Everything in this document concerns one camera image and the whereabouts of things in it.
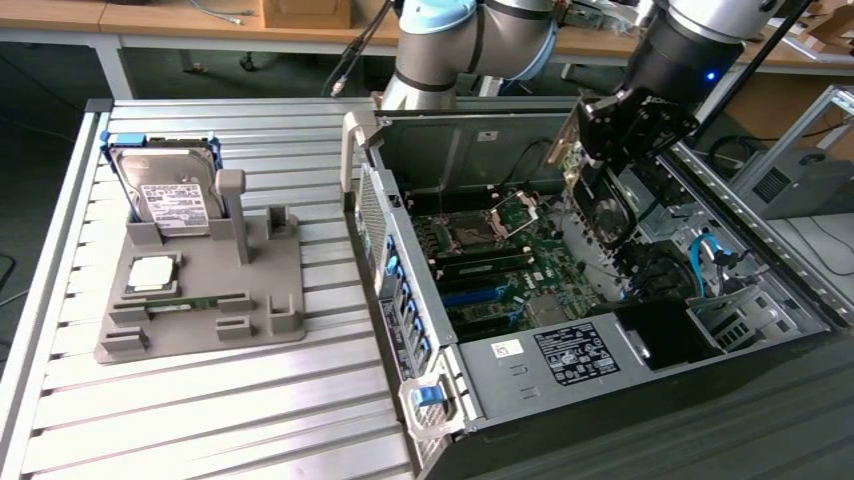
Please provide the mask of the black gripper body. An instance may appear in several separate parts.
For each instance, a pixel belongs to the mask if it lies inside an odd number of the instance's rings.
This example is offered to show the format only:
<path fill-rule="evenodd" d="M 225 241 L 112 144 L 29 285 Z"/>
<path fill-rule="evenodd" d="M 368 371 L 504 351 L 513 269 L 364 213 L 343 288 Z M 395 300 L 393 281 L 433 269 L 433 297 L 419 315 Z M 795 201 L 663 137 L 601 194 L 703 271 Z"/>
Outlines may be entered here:
<path fill-rule="evenodd" d="M 660 9 L 616 90 L 621 110 L 644 104 L 695 109 L 743 52 L 743 9 Z"/>

